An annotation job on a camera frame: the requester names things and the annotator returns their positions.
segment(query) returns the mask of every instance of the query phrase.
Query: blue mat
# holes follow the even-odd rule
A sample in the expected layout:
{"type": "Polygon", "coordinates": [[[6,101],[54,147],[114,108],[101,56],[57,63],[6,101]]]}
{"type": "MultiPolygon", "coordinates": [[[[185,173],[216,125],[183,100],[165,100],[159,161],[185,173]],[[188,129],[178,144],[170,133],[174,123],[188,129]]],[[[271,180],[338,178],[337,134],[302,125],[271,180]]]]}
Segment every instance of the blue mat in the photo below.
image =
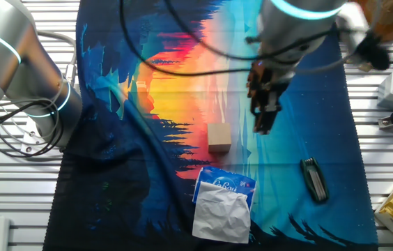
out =
{"type": "MultiPolygon", "coordinates": [[[[130,37],[177,72],[247,68],[215,56],[175,25],[161,1],[126,1],[130,37]]],[[[253,55],[261,1],[173,0],[207,43],[253,55]]],[[[65,151],[44,250],[377,250],[376,227],[343,68],[296,76],[270,135],[252,132],[247,73],[178,78],[130,52],[117,0],[82,0],[77,20],[84,111],[65,151]],[[209,155],[207,123],[231,124],[226,156],[209,155]],[[315,204],[301,159],[315,157],[330,200],[315,204]],[[258,182],[248,245],[194,238],[198,171],[216,166],[258,182]]],[[[335,36],[300,68],[340,59],[335,36]]]]}

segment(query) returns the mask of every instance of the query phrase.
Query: wooden block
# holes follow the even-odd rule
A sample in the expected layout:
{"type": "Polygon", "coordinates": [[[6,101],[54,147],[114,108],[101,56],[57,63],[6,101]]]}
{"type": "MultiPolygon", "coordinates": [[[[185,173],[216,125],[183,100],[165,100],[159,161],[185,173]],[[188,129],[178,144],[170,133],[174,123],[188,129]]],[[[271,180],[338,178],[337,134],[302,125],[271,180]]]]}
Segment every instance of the wooden block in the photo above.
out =
{"type": "Polygon", "coordinates": [[[231,148],[231,125],[228,123],[208,124],[209,153],[227,153],[231,148]]]}

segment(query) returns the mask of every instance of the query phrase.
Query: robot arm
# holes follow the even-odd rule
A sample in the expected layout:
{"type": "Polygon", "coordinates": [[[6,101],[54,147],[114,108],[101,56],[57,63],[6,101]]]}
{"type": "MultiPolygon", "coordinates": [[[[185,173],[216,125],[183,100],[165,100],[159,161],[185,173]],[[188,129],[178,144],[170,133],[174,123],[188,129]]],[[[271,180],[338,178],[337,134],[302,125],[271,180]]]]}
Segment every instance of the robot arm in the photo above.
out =
{"type": "MultiPolygon", "coordinates": [[[[58,146],[65,146],[82,112],[81,98],[43,49],[35,27],[20,0],[0,0],[0,99],[6,95],[10,101],[52,100],[59,93],[53,100],[64,127],[58,146]]],[[[42,137],[55,126],[45,107],[25,112],[37,123],[42,137]]]]}
{"type": "MultiPolygon", "coordinates": [[[[248,41],[260,43],[259,54],[271,54],[328,31],[334,22],[339,29],[369,29],[360,6],[357,3],[346,3],[346,0],[263,0],[257,22],[259,35],[248,41]]],[[[377,39],[372,38],[371,33],[342,33],[341,39],[351,54],[351,61],[356,64],[367,61],[373,63],[372,59],[375,58],[377,60],[374,61],[380,63],[381,56],[377,56],[387,54],[380,48],[371,47],[378,46],[374,42],[377,39]]],[[[256,119],[255,132],[270,132],[277,112],[282,109],[279,97],[297,74],[295,68],[306,54],[317,50],[324,40],[325,37],[321,37],[271,59],[252,63],[247,87],[251,113],[256,119]]],[[[382,57],[385,60],[383,66],[375,68],[384,70],[388,68],[389,62],[387,55],[382,57]]]]}

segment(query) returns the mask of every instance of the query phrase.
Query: white tissue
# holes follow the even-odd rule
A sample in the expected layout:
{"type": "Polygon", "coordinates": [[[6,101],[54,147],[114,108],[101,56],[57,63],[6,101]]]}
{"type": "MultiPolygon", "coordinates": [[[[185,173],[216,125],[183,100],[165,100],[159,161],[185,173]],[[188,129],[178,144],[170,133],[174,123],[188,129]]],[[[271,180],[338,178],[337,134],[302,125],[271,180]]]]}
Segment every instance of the white tissue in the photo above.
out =
{"type": "Polygon", "coordinates": [[[251,216],[246,195],[201,182],[192,235],[230,243],[249,242],[251,216]]]}

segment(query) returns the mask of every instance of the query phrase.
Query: aluminum table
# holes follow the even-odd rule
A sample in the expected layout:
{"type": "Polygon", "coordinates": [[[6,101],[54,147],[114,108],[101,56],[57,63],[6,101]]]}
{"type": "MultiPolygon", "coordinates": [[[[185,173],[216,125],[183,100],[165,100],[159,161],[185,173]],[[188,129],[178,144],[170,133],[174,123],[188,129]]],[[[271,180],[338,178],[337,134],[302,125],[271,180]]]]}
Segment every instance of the aluminum table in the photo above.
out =
{"type": "MultiPolygon", "coordinates": [[[[23,0],[23,3],[32,12],[37,29],[75,38],[79,0],[23,0]]],[[[72,56],[72,47],[60,40],[43,37],[40,40],[55,63],[65,72],[72,56]]],[[[376,106],[378,85],[393,73],[393,44],[388,48],[392,64],[383,73],[364,73],[355,66],[345,66],[350,105],[373,209],[393,190],[393,133],[380,131],[377,126],[377,120],[388,116],[390,112],[376,106]]],[[[15,120],[24,126],[28,118],[19,114],[15,120]]],[[[10,121],[6,122],[6,127],[14,135],[23,138],[23,133],[10,121]]],[[[17,148],[21,146],[16,141],[10,141],[17,148]]],[[[12,222],[8,250],[42,250],[60,163],[60,158],[34,163],[0,153],[0,215],[12,222]]],[[[376,226],[380,250],[393,251],[393,234],[378,222],[376,226]]]]}

